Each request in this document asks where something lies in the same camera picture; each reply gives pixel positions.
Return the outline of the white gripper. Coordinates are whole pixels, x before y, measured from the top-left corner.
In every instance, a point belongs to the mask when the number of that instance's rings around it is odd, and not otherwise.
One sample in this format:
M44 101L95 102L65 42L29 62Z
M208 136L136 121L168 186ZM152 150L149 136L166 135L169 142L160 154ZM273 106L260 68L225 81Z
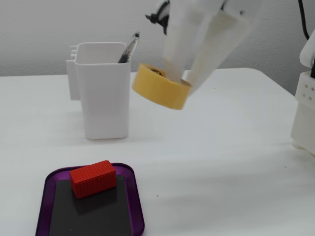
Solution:
M248 36L261 0L221 0L211 14L210 0L172 0L163 59L166 77L180 82L198 32L204 29L187 76L193 94Z

